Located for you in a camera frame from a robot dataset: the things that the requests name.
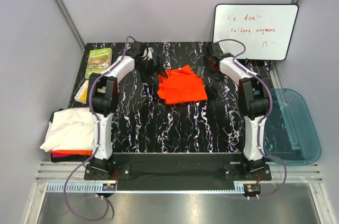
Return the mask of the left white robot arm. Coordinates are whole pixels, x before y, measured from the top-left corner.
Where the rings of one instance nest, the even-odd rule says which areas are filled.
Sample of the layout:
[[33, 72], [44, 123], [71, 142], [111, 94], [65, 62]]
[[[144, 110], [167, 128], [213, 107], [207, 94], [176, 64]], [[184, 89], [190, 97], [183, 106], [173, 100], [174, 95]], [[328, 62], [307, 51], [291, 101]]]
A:
[[114, 174], [111, 122], [118, 107], [118, 85], [134, 70], [143, 77], [168, 77], [160, 56], [150, 51], [147, 44], [134, 41], [107, 70], [92, 73], [89, 78], [86, 103], [94, 120], [94, 150], [88, 161], [104, 180]]

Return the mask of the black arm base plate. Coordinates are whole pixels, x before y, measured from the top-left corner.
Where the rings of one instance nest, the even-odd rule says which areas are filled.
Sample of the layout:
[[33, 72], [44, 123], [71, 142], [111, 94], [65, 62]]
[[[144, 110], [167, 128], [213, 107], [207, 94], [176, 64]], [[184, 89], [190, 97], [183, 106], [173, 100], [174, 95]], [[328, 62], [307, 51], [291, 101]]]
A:
[[240, 153], [115, 153], [106, 162], [92, 160], [85, 167], [85, 180], [122, 181], [139, 177], [206, 177], [227, 181], [270, 181], [265, 159], [250, 162]]

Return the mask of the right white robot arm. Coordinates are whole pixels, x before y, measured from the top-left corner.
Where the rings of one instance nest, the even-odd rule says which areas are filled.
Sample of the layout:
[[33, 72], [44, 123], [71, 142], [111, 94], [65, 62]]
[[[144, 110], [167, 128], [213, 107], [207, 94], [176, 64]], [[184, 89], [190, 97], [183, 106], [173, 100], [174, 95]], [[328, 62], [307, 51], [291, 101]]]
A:
[[[233, 41], [243, 47], [237, 55], [223, 52], [220, 43]], [[203, 56], [204, 75], [217, 82], [231, 79], [238, 86], [238, 109], [245, 120], [244, 160], [240, 173], [247, 180], [254, 179], [265, 167], [263, 150], [264, 127], [272, 112], [272, 94], [267, 75], [259, 75], [237, 61], [246, 51], [246, 46], [235, 39], [208, 42]]]

